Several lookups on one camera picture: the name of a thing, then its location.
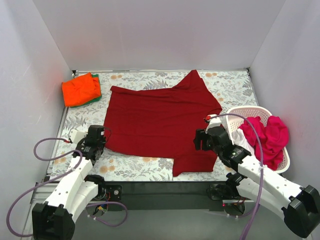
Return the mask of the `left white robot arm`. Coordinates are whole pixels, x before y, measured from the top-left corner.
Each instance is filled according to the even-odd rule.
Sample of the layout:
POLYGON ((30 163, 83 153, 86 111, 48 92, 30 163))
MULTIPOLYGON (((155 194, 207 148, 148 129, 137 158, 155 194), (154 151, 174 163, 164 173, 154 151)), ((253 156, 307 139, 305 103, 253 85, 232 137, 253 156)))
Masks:
POLYGON ((32 209, 32 230, 35 240, 70 240, 81 212, 92 200, 106 196, 102 177, 88 174, 104 151, 105 127, 91 125, 87 132, 72 131, 68 140, 76 145, 67 169, 44 203, 32 209))

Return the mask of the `dark red t shirt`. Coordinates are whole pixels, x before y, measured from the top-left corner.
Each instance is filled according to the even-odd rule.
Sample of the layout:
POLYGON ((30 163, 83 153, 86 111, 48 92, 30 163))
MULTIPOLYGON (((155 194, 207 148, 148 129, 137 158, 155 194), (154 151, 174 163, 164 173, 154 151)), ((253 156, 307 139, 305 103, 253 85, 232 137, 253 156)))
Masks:
POLYGON ((171 88, 130 90, 111 87, 104 126, 105 147, 125 155, 173 159, 172 175, 212 172, 217 155, 196 150, 196 130, 222 107, 196 70, 171 88))

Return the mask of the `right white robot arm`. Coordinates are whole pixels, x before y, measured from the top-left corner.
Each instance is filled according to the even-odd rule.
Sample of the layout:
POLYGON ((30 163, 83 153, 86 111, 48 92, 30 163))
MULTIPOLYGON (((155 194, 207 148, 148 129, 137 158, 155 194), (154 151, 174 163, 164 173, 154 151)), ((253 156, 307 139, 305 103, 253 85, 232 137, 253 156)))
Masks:
POLYGON ((245 148, 235 145, 221 126, 198 129, 193 140, 196 150, 211 150, 235 174, 227 174, 226 192, 255 200, 269 209, 300 238, 307 238, 320 224, 320 193, 311 185, 302 187, 260 162, 245 148))

